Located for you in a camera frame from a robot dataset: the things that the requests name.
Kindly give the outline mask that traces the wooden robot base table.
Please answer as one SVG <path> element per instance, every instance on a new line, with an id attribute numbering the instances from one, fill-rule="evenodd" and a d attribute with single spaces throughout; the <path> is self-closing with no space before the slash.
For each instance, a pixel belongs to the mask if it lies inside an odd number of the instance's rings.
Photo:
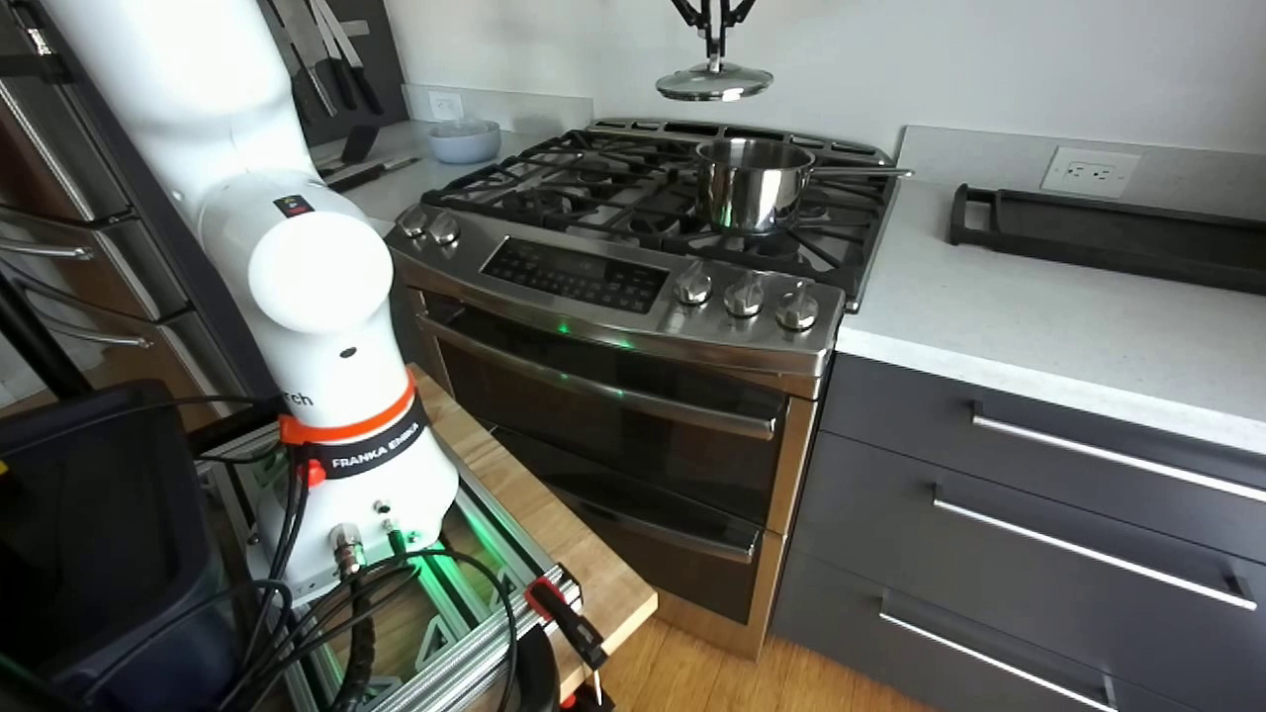
<path id="1" fill-rule="evenodd" d="M 602 634 L 602 650 L 617 653 L 658 612 L 658 589 L 428 370 L 415 376 L 415 390 L 434 438 L 460 464 L 465 482 L 576 583 L 581 612 Z"/>

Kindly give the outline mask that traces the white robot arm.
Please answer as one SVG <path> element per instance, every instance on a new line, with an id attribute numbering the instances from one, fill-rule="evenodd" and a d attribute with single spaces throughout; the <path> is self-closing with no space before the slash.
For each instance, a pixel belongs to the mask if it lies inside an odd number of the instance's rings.
<path id="1" fill-rule="evenodd" d="M 263 527 L 302 597 L 394 527 L 434 538 L 460 471 L 393 327 L 393 254 L 310 158 L 255 0 L 42 0 L 55 33 L 168 192 L 284 394 L 302 500 Z"/>

